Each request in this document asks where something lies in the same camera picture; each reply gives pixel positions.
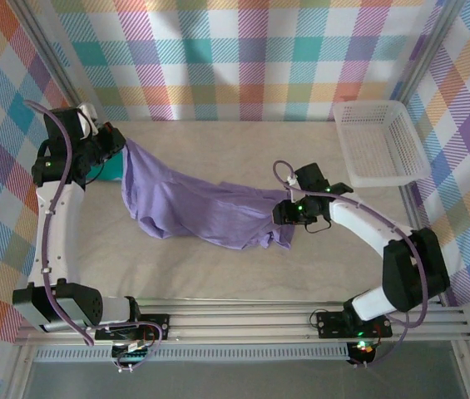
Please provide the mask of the aluminium mounting rail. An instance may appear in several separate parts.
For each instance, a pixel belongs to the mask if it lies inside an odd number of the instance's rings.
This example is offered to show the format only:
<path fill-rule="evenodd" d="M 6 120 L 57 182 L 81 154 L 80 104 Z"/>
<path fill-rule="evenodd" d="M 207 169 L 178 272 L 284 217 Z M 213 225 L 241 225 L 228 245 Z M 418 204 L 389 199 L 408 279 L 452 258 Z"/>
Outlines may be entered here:
<path fill-rule="evenodd" d="M 356 342 L 354 338 L 319 338 L 309 324 L 316 309 L 330 312 L 343 310 L 338 303 L 306 301 L 250 300 L 144 300 L 136 305 L 135 315 L 167 313 L 170 327 L 165 344 L 264 344 Z M 428 304 L 426 318 L 416 328 L 406 328 L 401 321 L 414 321 L 421 310 L 408 315 L 397 314 L 389 320 L 392 337 L 381 338 L 396 342 L 401 337 L 409 341 L 464 341 L 470 339 L 470 324 L 461 308 L 443 306 L 438 300 Z"/>

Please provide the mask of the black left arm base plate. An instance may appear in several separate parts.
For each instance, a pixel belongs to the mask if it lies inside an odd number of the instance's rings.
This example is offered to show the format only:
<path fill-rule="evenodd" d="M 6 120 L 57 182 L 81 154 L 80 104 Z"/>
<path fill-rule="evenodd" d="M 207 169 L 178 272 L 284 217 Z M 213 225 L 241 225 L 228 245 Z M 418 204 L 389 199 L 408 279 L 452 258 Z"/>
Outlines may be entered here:
<path fill-rule="evenodd" d="M 154 342 L 168 338 L 170 315 L 167 313 L 142 314 L 137 321 L 109 323 L 95 328 L 97 341 Z"/>

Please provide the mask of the aluminium frame post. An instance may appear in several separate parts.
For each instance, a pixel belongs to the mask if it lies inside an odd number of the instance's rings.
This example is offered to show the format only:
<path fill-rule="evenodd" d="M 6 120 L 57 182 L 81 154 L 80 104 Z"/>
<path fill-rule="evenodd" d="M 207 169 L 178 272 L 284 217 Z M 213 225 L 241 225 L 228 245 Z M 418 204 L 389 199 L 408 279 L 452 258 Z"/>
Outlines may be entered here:
<path fill-rule="evenodd" d="M 70 104 L 85 107 L 98 122 L 106 119 L 101 102 L 88 78 L 52 0 L 6 0 Z"/>
<path fill-rule="evenodd" d="M 467 0 L 427 0 L 427 16 L 421 16 L 421 32 L 405 52 L 403 71 L 393 86 L 391 100 L 408 104 L 425 76 L 438 49 Z"/>

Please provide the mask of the white plastic mesh basket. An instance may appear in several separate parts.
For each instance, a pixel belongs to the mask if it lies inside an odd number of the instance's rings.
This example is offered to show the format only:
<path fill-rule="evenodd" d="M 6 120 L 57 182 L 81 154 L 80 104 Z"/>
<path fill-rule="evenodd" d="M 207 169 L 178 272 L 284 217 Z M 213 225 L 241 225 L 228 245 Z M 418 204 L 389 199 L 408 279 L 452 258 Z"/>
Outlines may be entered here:
<path fill-rule="evenodd" d="M 431 174 L 406 107 L 399 101 L 344 101 L 333 107 L 353 186 L 404 186 Z"/>

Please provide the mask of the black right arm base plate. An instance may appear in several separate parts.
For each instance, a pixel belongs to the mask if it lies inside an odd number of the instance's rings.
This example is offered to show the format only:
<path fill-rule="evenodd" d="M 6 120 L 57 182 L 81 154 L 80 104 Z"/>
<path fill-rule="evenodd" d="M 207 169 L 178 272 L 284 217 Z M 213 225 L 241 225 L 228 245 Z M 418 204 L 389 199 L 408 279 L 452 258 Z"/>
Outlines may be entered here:
<path fill-rule="evenodd" d="M 352 313 L 316 313 L 319 338 L 386 338 L 392 337 L 390 321 L 385 316 L 364 321 Z"/>

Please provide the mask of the purple t-shirt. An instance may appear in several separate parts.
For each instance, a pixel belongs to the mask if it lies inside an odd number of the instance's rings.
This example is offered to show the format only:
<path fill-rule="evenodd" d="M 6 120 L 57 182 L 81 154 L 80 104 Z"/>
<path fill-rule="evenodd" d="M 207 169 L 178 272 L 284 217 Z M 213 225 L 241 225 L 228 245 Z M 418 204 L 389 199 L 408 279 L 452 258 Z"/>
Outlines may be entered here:
<path fill-rule="evenodd" d="M 139 227 L 157 239 L 195 236 L 228 249 L 270 244 L 290 249 L 293 225 L 277 225 L 272 209 L 289 196 L 221 182 L 218 185 L 170 169 L 129 140 L 122 150 L 121 194 Z"/>

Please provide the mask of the teal folded t-shirt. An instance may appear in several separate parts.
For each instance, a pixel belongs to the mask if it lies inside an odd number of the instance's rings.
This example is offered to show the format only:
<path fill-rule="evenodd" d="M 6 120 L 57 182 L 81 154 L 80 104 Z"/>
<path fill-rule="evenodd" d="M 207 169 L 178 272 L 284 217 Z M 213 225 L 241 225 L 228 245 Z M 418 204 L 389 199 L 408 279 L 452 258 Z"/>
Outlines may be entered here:
<path fill-rule="evenodd" d="M 96 181 L 117 181 L 123 177 L 123 153 L 120 152 L 103 164 L 94 165 L 86 177 L 86 184 Z"/>

